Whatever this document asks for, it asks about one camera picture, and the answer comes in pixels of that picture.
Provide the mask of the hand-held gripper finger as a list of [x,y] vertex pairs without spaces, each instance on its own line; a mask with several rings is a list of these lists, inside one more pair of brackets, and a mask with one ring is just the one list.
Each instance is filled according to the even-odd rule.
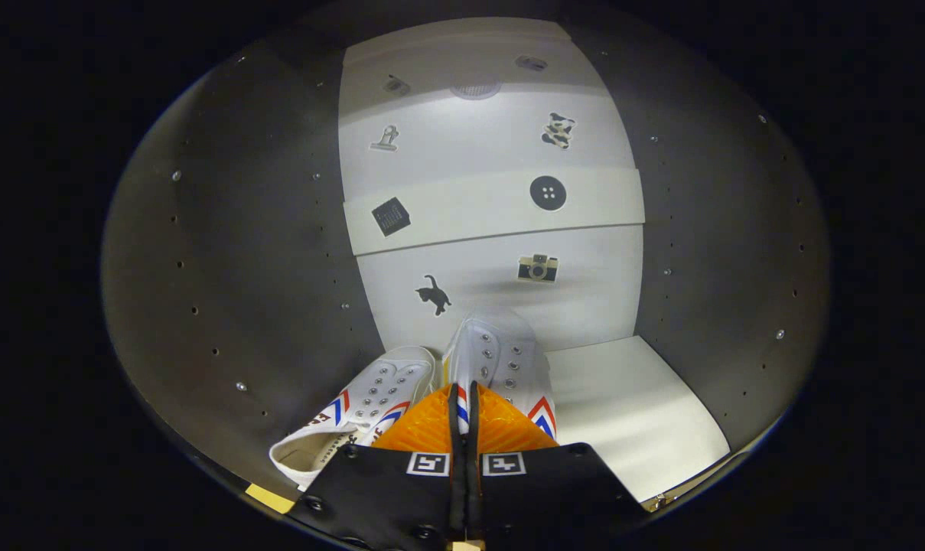
[[435,392],[447,450],[347,444],[287,510],[292,526],[346,550],[448,550],[464,536],[466,474],[458,385]]
[[620,550],[650,513],[584,442],[558,445],[483,385],[468,391],[467,527],[487,550]]

